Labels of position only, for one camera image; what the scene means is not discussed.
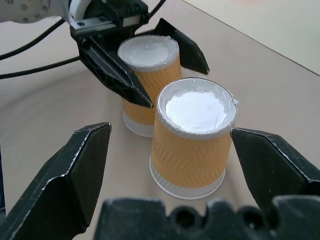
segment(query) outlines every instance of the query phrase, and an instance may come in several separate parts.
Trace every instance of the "upside-down paper cup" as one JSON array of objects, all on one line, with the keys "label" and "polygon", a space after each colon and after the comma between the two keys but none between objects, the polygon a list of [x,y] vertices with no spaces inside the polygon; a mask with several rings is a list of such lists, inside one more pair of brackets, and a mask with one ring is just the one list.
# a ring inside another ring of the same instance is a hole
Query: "upside-down paper cup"
[{"label": "upside-down paper cup", "polygon": [[[118,55],[134,71],[153,104],[167,84],[181,78],[179,46],[169,36],[133,37],[121,44]],[[156,110],[125,99],[123,108],[123,120],[128,129],[152,138]]]},{"label": "upside-down paper cup", "polygon": [[181,199],[200,199],[222,183],[237,114],[228,90],[202,78],[167,85],[156,105],[150,171]]}]

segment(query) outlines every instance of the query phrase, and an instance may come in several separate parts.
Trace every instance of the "orange paper cup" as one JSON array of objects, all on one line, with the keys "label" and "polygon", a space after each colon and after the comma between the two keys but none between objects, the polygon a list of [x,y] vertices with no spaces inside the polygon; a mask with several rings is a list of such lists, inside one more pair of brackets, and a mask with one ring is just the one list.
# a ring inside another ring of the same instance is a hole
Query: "orange paper cup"
[{"label": "orange paper cup", "polygon": [[[181,78],[178,43],[169,36],[144,35],[123,42],[119,57],[134,71],[153,104],[160,91]],[[123,120],[132,132],[152,138],[156,111],[123,99]]]},{"label": "orange paper cup", "polygon": [[156,105],[150,171],[181,199],[200,199],[222,183],[237,106],[228,90],[202,78],[167,85]]}]

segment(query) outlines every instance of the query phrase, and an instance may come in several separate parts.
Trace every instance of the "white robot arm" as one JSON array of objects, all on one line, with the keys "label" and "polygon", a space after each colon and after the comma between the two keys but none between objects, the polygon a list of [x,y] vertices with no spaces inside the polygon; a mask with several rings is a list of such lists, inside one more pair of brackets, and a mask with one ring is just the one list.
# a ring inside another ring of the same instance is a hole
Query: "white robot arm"
[{"label": "white robot arm", "polygon": [[0,0],[0,23],[34,23],[48,17],[66,22],[84,18],[91,0]]}]

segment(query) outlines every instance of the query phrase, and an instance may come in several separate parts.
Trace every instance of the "table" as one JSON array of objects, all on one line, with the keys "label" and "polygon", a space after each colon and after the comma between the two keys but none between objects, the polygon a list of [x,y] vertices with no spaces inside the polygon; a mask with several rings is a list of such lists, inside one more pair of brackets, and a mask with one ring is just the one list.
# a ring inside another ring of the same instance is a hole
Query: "table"
[{"label": "table", "polygon": [[[150,24],[156,24],[159,17],[203,50],[211,69],[208,78],[226,87],[239,101],[237,127],[279,134],[320,168],[319,76],[185,2],[169,0]],[[0,39],[1,53],[29,42],[54,21],[0,24],[1,33],[7,33]],[[76,55],[76,43],[65,24],[34,48],[2,61],[0,72],[47,65]],[[103,87],[82,63],[75,62],[0,80],[0,142],[7,211],[75,130],[99,122],[112,123],[104,179],[91,226],[76,240],[92,239],[102,202],[107,198],[157,197],[165,202],[167,213],[178,205],[189,205],[203,214],[212,198],[225,198],[235,209],[256,205],[233,147],[225,179],[211,196],[187,201],[160,190],[149,172],[151,139],[126,128],[121,98]]]}]

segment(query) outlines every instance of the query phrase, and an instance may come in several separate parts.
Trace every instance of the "zigzag pattern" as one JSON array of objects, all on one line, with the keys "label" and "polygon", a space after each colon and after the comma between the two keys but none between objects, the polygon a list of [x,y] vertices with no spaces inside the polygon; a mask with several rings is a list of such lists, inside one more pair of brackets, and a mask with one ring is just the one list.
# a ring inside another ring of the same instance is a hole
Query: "zigzag pattern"
[{"label": "zigzag pattern", "polygon": [[151,158],[171,184],[202,188],[224,172],[232,139],[230,133],[209,140],[186,139],[172,133],[155,117]]},{"label": "zigzag pattern", "polygon": [[[148,93],[153,104],[161,90],[173,81],[181,79],[180,56],[167,68],[153,72],[135,72],[142,86]],[[123,99],[124,112],[136,123],[153,125],[155,123],[156,108],[146,108],[132,104]]]}]

